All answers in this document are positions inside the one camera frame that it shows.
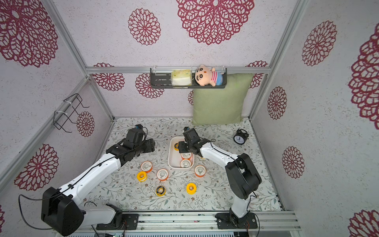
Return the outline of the green linen pillow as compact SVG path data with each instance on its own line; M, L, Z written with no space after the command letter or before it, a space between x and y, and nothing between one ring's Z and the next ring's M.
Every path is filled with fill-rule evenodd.
M193 125L241 122L244 100L253 77L254 74L230 74L223 89L194 89Z

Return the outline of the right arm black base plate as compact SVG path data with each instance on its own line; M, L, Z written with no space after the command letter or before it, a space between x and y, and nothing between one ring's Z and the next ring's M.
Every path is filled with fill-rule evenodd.
M215 218L218 229L258 229L258 221L252 212L248 212L242 218L238 218L232 212L217 213Z

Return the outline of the white plastic storage box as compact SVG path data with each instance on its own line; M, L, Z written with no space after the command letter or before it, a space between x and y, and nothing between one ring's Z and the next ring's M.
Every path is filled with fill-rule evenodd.
M194 165L194 154L192 158L190 159L191 161L191 167L190 168L180 168L180 162L183 160L181 158L181 155L179 151L174 150L174 144L179 143L180 141L184 141L185 138L183 136L176 136L171 139L170 141L170 150L169 150L169 155L168 155L168 166L177 171L189 171L193 165Z

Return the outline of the cartoon boy plush doll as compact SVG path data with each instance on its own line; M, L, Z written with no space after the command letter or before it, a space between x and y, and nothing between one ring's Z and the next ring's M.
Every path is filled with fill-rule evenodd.
M205 65L200 65L195 72L194 79L200 86L211 85L212 87L220 86L223 81L224 73L217 72L215 68L208 68Z

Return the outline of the orange white sealing tape roll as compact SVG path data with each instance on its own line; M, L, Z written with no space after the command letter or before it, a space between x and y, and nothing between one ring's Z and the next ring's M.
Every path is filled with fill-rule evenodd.
M183 160L190 160L193 156L193 153L181 153L180 155Z
M195 167L194 172L197 177L204 177L206 174L206 168L203 165L198 165Z
M150 161L145 161L141 164L141 171L145 173L151 172L153 169L153 164Z
M189 159L183 159L180 162L180 168L190 168L191 167L191 161Z
M157 179L161 182L166 181L169 178L168 170L162 168L157 171Z

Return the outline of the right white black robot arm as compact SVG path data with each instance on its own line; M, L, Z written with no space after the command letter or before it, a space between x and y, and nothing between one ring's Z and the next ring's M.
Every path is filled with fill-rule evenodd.
M234 194L231 218L238 221L245 219L249 212L251 196L256 195L255 192L262 183L262 178L251 158L246 153L236 155L224 151L208 139L201 139L196 143L180 141L178 149L180 153L193 153L225 169L229 186Z

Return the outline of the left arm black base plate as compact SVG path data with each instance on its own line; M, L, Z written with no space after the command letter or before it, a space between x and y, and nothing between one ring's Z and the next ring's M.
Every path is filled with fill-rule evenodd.
M139 221L139 214L116 214L115 218L109 224L98 224L96 230L113 231L113 230L136 230Z

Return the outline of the black wall shelf basket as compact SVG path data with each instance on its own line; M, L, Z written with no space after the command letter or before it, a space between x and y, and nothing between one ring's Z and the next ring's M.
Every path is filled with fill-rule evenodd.
M191 85L184 86L174 86L171 82L171 74L173 71L177 70L191 70L192 72L192 81ZM153 67L150 68L150 80L151 87L154 89L224 89L227 85L227 74L228 69L223 67L216 67L216 71L220 72L223 76L223 82L219 86L200 86L195 80L195 71L194 67Z

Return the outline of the green white tissue pack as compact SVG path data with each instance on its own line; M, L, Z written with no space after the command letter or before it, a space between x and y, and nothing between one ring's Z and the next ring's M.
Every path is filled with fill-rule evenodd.
M191 86L191 70L175 70L171 73L171 84L173 86Z

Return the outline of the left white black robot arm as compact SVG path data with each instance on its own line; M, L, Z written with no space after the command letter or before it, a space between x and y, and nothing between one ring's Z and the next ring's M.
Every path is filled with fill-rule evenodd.
M91 167L60 188L47 189L42 196L41 220L62 236L69 236L80 227L105 225L122 227L122 210L112 204L84 206L83 199L107 176L119 170L134 157L155 150L154 139L128 149L119 142L111 146Z

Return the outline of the black twin-bell alarm clock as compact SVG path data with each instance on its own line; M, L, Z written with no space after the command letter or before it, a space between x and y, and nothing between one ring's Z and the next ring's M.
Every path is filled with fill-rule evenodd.
M245 129L239 128L234 135L234 142L243 145L249 137L248 132Z

